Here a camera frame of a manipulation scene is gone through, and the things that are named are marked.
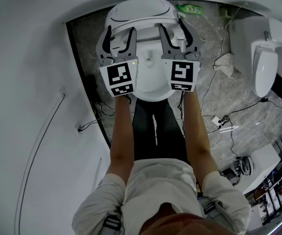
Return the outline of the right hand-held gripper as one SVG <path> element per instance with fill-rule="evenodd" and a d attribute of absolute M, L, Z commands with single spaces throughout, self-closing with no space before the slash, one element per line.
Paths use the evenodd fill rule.
<path fill-rule="evenodd" d="M 200 71 L 199 54 L 201 40 L 193 26 L 179 18 L 179 24 L 186 39 L 186 52 L 180 53 L 180 47 L 174 46 L 163 24 L 159 26 L 162 44 L 162 64 L 170 90 L 192 92 L 196 86 Z"/>

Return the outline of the person's left forearm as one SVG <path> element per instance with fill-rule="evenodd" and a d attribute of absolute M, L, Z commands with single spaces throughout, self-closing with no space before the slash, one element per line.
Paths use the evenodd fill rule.
<path fill-rule="evenodd" d="M 118 96 L 115 98 L 115 119 L 110 147 L 110 166 L 107 173 L 117 175 L 126 184 L 133 166 L 134 138 L 129 100 L 125 96 Z"/>

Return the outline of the white toilet with square tank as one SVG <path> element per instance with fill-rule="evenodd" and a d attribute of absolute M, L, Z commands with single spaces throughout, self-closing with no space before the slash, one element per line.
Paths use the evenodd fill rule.
<path fill-rule="evenodd" d="M 235 69 L 245 75 L 257 96 L 266 96 L 277 74 L 282 22 L 264 16 L 236 19 L 230 23 L 229 33 Z"/>

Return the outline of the black box device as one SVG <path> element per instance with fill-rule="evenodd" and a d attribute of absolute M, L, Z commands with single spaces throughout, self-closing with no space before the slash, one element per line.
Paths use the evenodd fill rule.
<path fill-rule="evenodd" d="M 93 74 L 89 74 L 85 78 L 85 89 L 90 101 L 97 102 L 97 84 Z"/>

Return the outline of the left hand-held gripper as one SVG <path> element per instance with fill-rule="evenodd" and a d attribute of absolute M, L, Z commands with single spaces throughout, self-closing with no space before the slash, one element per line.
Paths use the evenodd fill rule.
<path fill-rule="evenodd" d="M 100 60 L 100 72 L 105 86 L 112 97 L 136 91 L 138 57 L 136 56 L 137 31 L 129 31 L 126 48 L 113 57 L 110 51 L 112 29 L 109 25 L 101 34 L 96 45 L 96 54 Z"/>

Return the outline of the person's white shirt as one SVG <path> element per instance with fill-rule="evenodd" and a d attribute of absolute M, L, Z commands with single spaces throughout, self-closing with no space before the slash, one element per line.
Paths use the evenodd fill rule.
<path fill-rule="evenodd" d="M 244 235 L 251 207 L 245 196 L 218 171 L 206 176 L 203 200 L 198 201 L 196 178 L 187 163 L 177 159 L 148 159 L 134 163 L 129 180 L 106 174 L 75 213 L 76 235 L 138 235 L 143 224 L 164 203 L 177 213 L 213 220 Z"/>

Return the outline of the person's dark jeans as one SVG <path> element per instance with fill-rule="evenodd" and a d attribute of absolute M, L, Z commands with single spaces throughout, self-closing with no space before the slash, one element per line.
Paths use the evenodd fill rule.
<path fill-rule="evenodd" d="M 189 163 L 184 136 L 167 99 L 137 99 L 132 127 L 135 161 L 168 158 Z"/>

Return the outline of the grey wheeled device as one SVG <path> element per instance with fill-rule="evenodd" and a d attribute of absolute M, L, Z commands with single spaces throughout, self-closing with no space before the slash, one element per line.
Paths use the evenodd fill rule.
<path fill-rule="evenodd" d="M 254 166 L 250 156 L 239 157 L 235 163 L 223 171 L 224 176 L 232 183 L 233 186 L 240 182 L 244 176 L 250 176 Z"/>

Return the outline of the white toilet lid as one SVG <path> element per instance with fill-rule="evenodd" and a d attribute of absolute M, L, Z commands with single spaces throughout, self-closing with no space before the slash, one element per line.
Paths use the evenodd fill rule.
<path fill-rule="evenodd" d="M 105 20 L 105 27 L 115 27 L 137 19 L 163 17 L 175 19 L 178 13 L 167 0 L 127 0 L 114 6 Z"/>

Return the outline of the white toilet bowl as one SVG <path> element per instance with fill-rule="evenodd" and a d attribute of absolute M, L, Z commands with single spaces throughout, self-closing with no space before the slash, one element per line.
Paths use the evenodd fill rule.
<path fill-rule="evenodd" d="M 117 57 L 118 51 L 126 48 L 123 42 L 110 39 L 110 51 Z M 136 91 L 131 93 L 135 97 L 149 102 L 162 101 L 170 97 L 174 91 L 169 89 L 165 70 L 162 64 L 163 55 L 161 39 L 158 41 L 136 42 L 136 56 L 138 57 L 138 71 Z"/>

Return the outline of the person's right forearm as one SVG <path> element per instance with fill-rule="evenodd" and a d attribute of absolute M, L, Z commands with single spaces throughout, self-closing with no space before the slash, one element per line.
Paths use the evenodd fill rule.
<path fill-rule="evenodd" d="M 200 184 L 205 177 L 218 170 L 211 152 L 204 119 L 200 111 L 197 92 L 185 92 L 184 97 L 184 138 L 187 159 Z"/>

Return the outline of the white display plinth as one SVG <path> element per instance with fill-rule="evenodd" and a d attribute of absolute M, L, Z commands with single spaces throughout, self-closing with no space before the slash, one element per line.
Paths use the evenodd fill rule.
<path fill-rule="evenodd" d="M 250 157 L 254 167 L 251 175 L 244 177 L 246 180 L 244 194 L 256 189 L 281 160 L 271 144 L 253 152 Z"/>

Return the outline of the person's chin and neck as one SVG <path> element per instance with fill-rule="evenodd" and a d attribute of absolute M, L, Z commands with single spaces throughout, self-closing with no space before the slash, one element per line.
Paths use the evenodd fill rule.
<path fill-rule="evenodd" d="M 235 235 L 224 226 L 190 213 L 176 213 L 169 203 L 160 206 L 139 235 Z"/>

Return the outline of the crumpled white cloth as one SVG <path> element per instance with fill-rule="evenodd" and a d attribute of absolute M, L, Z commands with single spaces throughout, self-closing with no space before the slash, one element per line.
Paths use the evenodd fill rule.
<path fill-rule="evenodd" d="M 217 58 L 213 66 L 215 71 L 223 72 L 228 78 L 231 78 L 234 70 L 234 55 L 226 53 Z"/>

